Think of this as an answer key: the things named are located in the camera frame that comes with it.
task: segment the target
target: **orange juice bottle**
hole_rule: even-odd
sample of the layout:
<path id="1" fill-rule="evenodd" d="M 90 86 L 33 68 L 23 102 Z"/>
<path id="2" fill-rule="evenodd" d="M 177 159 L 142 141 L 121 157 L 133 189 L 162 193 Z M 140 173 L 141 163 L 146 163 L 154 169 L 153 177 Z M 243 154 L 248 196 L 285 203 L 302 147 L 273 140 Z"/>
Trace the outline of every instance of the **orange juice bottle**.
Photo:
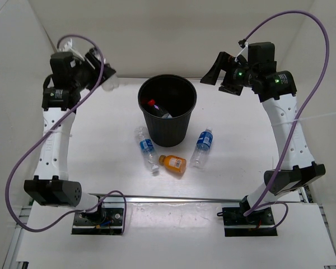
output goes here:
<path id="1" fill-rule="evenodd" d="M 164 165 L 166 169 L 182 174 L 185 172 L 186 160 L 174 155 L 161 155 L 159 157 L 159 163 Z"/>

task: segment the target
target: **red bottle cap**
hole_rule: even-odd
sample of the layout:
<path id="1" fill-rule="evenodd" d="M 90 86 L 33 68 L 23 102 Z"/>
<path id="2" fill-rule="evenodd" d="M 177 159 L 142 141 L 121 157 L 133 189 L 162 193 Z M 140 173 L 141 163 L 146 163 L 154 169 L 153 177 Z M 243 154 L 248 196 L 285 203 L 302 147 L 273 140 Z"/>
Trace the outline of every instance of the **red bottle cap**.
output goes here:
<path id="1" fill-rule="evenodd" d="M 153 99 L 151 99 L 149 102 L 148 102 L 148 105 L 149 106 L 154 106 L 155 105 L 155 101 Z"/>

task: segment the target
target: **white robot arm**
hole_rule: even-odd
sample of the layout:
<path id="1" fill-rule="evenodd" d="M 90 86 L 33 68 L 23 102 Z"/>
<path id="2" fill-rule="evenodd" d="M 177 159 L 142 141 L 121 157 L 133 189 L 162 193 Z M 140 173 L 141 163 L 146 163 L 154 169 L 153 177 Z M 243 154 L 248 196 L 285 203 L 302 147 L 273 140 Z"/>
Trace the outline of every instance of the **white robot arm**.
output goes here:
<path id="1" fill-rule="evenodd" d="M 86 210 L 94 207 L 99 198 L 83 192 L 79 182 L 68 180 L 68 143 L 76 111 L 57 129 L 50 129 L 79 102 L 83 89 L 93 88 L 99 77 L 101 62 L 95 49 L 90 49 L 84 58 L 76 54 L 71 46 L 65 46 L 64 50 L 51 55 L 53 74 L 48 76 L 43 86 L 44 134 L 52 133 L 41 147 L 34 178 L 25 181 L 24 190 L 40 205 Z M 113 82 L 111 88 L 116 87 L 113 80 L 115 73 L 109 64 L 105 64 L 100 84 L 108 81 Z"/>
<path id="2" fill-rule="evenodd" d="M 260 102 L 268 113 L 279 157 L 281 157 L 297 113 L 296 86 L 290 72 L 276 71 L 274 54 L 275 46 L 270 42 L 249 44 L 248 60 L 242 55 L 233 57 L 226 52 L 220 52 L 213 67 L 200 82 L 215 85 L 220 71 L 223 70 L 226 74 L 219 88 L 220 91 L 239 96 L 243 87 L 250 87 L 259 96 Z M 266 171 L 264 183 L 252 194 L 242 199 L 240 202 L 241 217 L 260 199 L 273 173 L 274 170 Z M 325 166 L 315 163 L 301 125 L 297 122 L 281 169 L 269 192 L 259 204 L 274 202 L 281 196 L 310 184 L 324 174 Z M 256 211 L 264 211 L 267 207 L 257 208 Z"/>

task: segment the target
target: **blue label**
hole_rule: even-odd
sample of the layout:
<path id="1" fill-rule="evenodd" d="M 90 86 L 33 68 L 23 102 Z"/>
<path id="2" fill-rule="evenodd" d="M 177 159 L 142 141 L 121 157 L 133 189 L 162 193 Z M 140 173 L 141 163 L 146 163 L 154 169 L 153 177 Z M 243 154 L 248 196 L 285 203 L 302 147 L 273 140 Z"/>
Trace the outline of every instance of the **blue label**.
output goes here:
<path id="1" fill-rule="evenodd" d="M 202 132 L 198 138 L 197 144 L 206 144 L 209 148 L 211 147 L 213 141 L 213 135 L 209 132 Z"/>
<path id="2" fill-rule="evenodd" d="M 141 150 L 143 152 L 147 152 L 147 151 L 152 151 L 153 150 L 153 144 L 152 141 L 150 139 L 146 139 L 143 140 L 139 143 L 139 145 L 141 146 Z"/>

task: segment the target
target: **wire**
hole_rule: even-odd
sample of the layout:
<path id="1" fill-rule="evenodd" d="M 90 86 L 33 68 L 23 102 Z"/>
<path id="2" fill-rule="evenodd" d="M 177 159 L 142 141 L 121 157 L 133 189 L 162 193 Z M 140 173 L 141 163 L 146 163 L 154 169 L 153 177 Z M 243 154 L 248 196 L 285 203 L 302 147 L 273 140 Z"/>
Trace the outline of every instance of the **wire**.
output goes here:
<path id="1" fill-rule="evenodd" d="M 44 84 L 43 84 L 44 90 L 49 86 L 51 78 L 52 78 L 52 75 L 48 75 L 47 78 L 44 80 Z"/>
<path id="2" fill-rule="evenodd" d="M 284 220 L 285 220 L 286 217 L 287 217 L 287 214 L 289 213 L 289 206 L 287 205 L 286 202 L 282 202 L 282 201 L 276 201 L 276 202 L 264 203 L 264 204 L 259 205 L 258 207 L 256 207 L 256 209 L 259 209 L 259 208 L 264 207 L 264 206 L 271 206 L 271 205 L 284 205 L 285 208 L 286 208 L 286 211 L 285 211 L 285 214 L 284 214 L 284 216 L 282 217 L 281 221 L 279 221 L 279 223 L 276 224 L 275 226 L 269 228 L 269 230 L 275 229 L 276 227 L 280 226 L 280 224 L 284 222 Z"/>
<path id="3" fill-rule="evenodd" d="M 241 55 L 241 54 L 244 52 L 244 50 L 248 48 L 248 46 L 249 46 L 249 43 L 248 43 L 248 42 L 245 42 L 244 47 L 242 48 L 242 50 L 241 50 L 241 51 L 237 54 L 237 56 L 235 57 L 235 60 L 234 60 L 235 62 L 238 62 L 238 59 L 237 59 L 238 56 Z"/>
<path id="4" fill-rule="evenodd" d="M 63 39 L 65 38 L 80 38 L 80 39 L 84 39 L 86 41 L 88 41 L 89 43 L 91 43 L 98 51 L 101 59 L 104 59 L 103 57 L 103 54 L 102 54 L 102 51 L 100 50 L 100 48 L 96 45 L 95 42 L 93 42 L 91 39 L 89 38 L 86 38 L 82 35 L 76 35 L 76 34 L 69 34 L 69 35 L 64 35 L 63 37 L 61 37 L 58 42 L 57 42 L 57 48 L 59 48 L 60 46 L 60 43 Z M 10 204 L 10 184 L 11 184 L 11 181 L 13 179 L 13 176 L 17 170 L 17 168 L 21 165 L 21 163 L 38 147 L 40 146 L 50 135 L 51 133 L 71 114 L 73 113 L 79 106 L 81 106 L 94 92 L 95 90 L 98 88 L 98 86 L 100 85 L 100 82 L 102 80 L 102 76 L 103 76 L 103 71 L 104 71 L 104 63 L 101 62 L 101 68 L 100 68 L 100 73 L 99 73 L 99 77 L 97 79 L 97 82 L 95 83 L 95 85 L 93 86 L 92 90 L 84 97 L 82 98 L 81 101 L 79 101 L 72 109 L 70 109 L 69 111 L 67 111 L 67 113 L 61 117 L 61 119 L 59 119 L 56 124 L 54 124 L 52 126 L 52 128 L 42 136 L 41 139 L 38 140 L 38 142 L 36 144 L 34 144 L 19 160 L 18 162 L 14 165 L 14 167 L 12 168 L 11 172 L 10 172 L 10 175 L 6 181 L 6 186 L 5 186 L 5 203 L 6 203 L 6 207 L 11 215 L 11 217 L 15 220 L 15 222 L 21 226 L 23 229 L 27 230 L 27 231 L 30 231 L 32 233 L 39 233 L 39 232 L 42 232 L 42 231 L 46 231 L 48 229 L 50 229 L 51 227 L 53 227 L 54 225 L 56 225 L 57 223 L 59 223 L 64 217 L 68 216 L 69 214 L 72 214 L 72 213 L 78 213 L 78 212 L 90 212 L 92 210 L 94 210 L 95 208 L 97 208 L 99 205 L 101 205 L 103 203 L 103 200 L 105 198 L 107 198 L 108 196 L 110 196 L 112 193 L 118 193 L 120 194 L 122 197 L 123 197 L 123 200 L 124 200 L 124 207 L 125 207 L 125 210 L 124 210 L 124 219 L 123 219 L 123 227 L 122 227 L 122 234 L 124 232 L 124 228 L 125 228 L 125 217 L 126 217 L 126 211 L 127 211 L 127 200 L 125 199 L 125 196 L 123 195 L 122 192 L 120 191 L 111 191 L 109 193 L 107 193 L 103 199 L 101 199 L 94 207 L 92 208 L 89 208 L 87 210 L 71 210 L 71 211 L 68 211 L 66 212 L 65 214 L 63 214 L 61 217 L 59 217 L 57 220 L 55 220 L 53 223 L 51 223 L 50 225 L 46 226 L 46 227 L 43 227 L 43 228 L 40 228 L 40 229 L 33 229 L 33 228 L 30 228 L 28 226 L 26 226 L 15 214 L 15 212 L 13 211 L 12 209 L 12 206 Z"/>
<path id="5" fill-rule="evenodd" d="M 103 219 L 102 219 L 99 223 L 93 222 L 93 221 L 91 221 L 91 220 L 89 220 L 89 222 L 92 223 L 93 225 L 101 225 L 102 223 L 105 222 L 105 220 L 108 219 L 108 218 L 106 218 L 106 217 L 107 217 L 107 213 L 106 213 L 106 211 L 105 211 L 105 216 L 103 217 Z"/>
<path id="6" fill-rule="evenodd" d="M 295 120 L 299 119 L 302 111 L 304 110 L 305 106 L 308 104 L 308 102 L 311 100 L 312 96 L 314 95 L 314 93 L 317 91 L 318 87 L 320 86 L 324 76 L 325 76 L 325 73 L 326 73 L 326 69 L 327 69 L 327 65 L 328 65 L 328 62 L 329 62 L 329 56 L 330 56 L 330 41 L 329 41 L 329 37 L 327 35 L 327 32 L 326 32 L 326 29 L 324 27 L 324 25 L 322 24 L 322 22 L 316 17 L 314 16 L 313 14 L 309 13 L 309 12 L 306 12 L 306 11 L 303 11 L 303 10 L 289 10 L 289 11 L 283 11 L 283 12 L 280 12 L 280 13 L 277 13 L 269 18 L 267 18 L 266 20 L 264 20 L 263 22 L 261 22 L 257 27 L 255 27 L 250 33 L 249 35 L 246 36 L 246 38 L 243 40 L 243 41 L 247 41 L 247 39 L 249 37 L 252 36 L 253 33 L 255 33 L 257 31 L 257 29 L 259 29 L 261 26 L 263 26 L 264 24 L 266 24 L 268 21 L 272 20 L 273 18 L 276 18 L 278 16 L 282 16 L 282 15 L 285 15 L 285 14 L 293 14 L 293 13 L 297 13 L 297 14 L 302 14 L 302 15 L 306 15 L 307 17 L 310 17 L 311 19 L 313 19 L 320 27 L 323 35 L 324 35 L 324 39 L 325 39 L 325 46 L 326 46 L 326 50 L 325 50 L 325 62 L 324 62 L 324 66 L 323 66 L 323 69 L 321 71 L 321 74 L 320 74 L 320 77 L 315 85 L 315 87 L 312 89 L 311 93 L 308 95 L 308 97 L 306 98 L 306 100 L 304 101 L 304 103 L 301 105 L 301 108 L 298 110 L 296 116 L 295 116 Z M 292 139 L 292 136 L 293 136 L 293 132 L 295 130 L 295 127 L 297 125 L 297 122 L 298 121 L 294 121 L 292 123 L 292 126 L 291 126 L 291 129 L 290 129 L 290 133 L 287 137 L 287 140 L 286 140 L 286 143 L 285 143 L 285 146 L 284 146 L 284 149 L 281 153 L 281 156 L 280 156 L 280 159 L 279 159 L 279 162 L 274 170 L 274 173 L 269 181 L 269 183 L 267 184 L 265 190 L 263 191 L 262 195 L 259 197 L 259 199 L 256 201 L 256 203 L 251 207 L 251 209 L 247 210 L 246 212 L 244 212 L 244 216 L 249 216 L 254 210 L 260 208 L 261 206 L 259 206 L 259 204 L 261 203 L 261 201 L 264 199 L 265 195 L 268 193 L 268 191 L 270 190 L 270 188 L 272 187 L 275 179 L 276 179 L 276 176 L 281 168 L 281 165 L 282 165 L 282 162 L 285 158 L 285 155 L 286 155 L 286 152 L 289 148 L 289 145 L 290 145 L 290 142 L 291 142 L 291 139 Z"/>
<path id="7" fill-rule="evenodd" d="M 262 225 L 262 220 L 259 220 L 259 223 L 257 224 L 257 226 L 255 228 L 252 228 L 251 230 L 258 230 L 260 228 L 260 226 Z"/>
<path id="8" fill-rule="evenodd" d="M 98 226 L 101 227 L 101 226 L 105 226 L 105 225 L 110 224 L 110 223 L 111 223 L 111 221 L 109 220 L 109 221 L 106 221 L 105 223 L 99 224 Z"/>
<path id="9" fill-rule="evenodd" d="M 316 118 L 334 116 L 334 115 L 336 115 L 336 112 L 331 112 L 331 113 L 326 113 L 326 114 L 321 114 L 321 115 L 315 115 L 315 116 L 310 116 L 310 117 L 305 117 L 305 118 L 294 119 L 294 120 L 288 121 L 288 122 L 281 122 L 281 123 L 272 124 L 271 126 L 274 127 L 274 126 L 279 126 L 279 125 L 283 125 L 283 124 L 286 124 L 286 123 L 293 123 L 293 122 L 296 122 L 296 121 L 301 122 L 301 121 L 307 120 L 307 119 L 316 119 Z"/>

